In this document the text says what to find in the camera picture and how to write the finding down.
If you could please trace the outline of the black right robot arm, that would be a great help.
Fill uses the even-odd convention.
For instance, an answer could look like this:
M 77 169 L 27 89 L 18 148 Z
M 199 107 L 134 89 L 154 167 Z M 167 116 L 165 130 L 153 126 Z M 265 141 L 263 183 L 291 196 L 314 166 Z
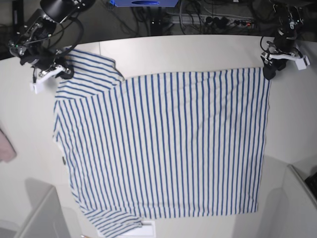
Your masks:
M 89 10 L 93 0 L 42 0 L 27 22 L 20 21 L 18 10 L 23 8 L 21 0 L 13 2 L 13 34 L 8 41 L 8 50 L 20 59 L 20 64 L 30 64 L 33 68 L 33 83 L 39 83 L 51 77 L 71 79 L 74 69 L 66 61 L 66 56 L 79 44 L 84 35 L 84 26 L 78 19 L 80 13 Z M 52 37 L 63 35 L 69 21 L 78 27 L 75 42 L 64 50 L 46 46 Z

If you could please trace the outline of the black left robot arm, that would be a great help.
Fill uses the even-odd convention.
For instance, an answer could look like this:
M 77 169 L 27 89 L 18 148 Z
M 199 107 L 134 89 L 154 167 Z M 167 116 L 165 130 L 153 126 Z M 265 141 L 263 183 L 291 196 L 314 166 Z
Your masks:
M 262 48 L 263 75 L 267 80 L 272 80 L 277 71 L 286 67 L 288 61 L 295 62 L 299 70 L 307 68 L 305 56 L 296 44 L 298 31 L 303 26 L 299 9 L 285 3 L 275 3 L 273 9 L 280 26 L 273 41 L 267 41 L 266 47 Z

